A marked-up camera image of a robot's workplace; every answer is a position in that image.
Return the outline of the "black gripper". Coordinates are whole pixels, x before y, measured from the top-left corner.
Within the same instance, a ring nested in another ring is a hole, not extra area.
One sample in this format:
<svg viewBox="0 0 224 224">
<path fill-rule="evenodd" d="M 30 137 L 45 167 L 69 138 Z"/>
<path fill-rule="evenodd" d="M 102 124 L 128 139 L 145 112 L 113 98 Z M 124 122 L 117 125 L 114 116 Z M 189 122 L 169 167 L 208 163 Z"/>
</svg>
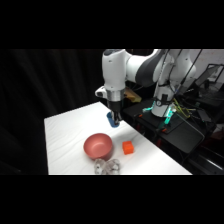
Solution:
<svg viewBox="0 0 224 224">
<path fill-rule="evenodd" d="M 123 107 L 123 101 L 116 101 L 116 102 L 107 101 L 107 106 L 112 111 L 111 112 L 111 117 L 112 117 L 112 120 L 113 120 L 113 125 L 116 126 L 117 123 L 119 124 L 122 121 L 122 115 L 121 115 L 120 112 L 121 112 L 122 107 Z"/>
</svg>

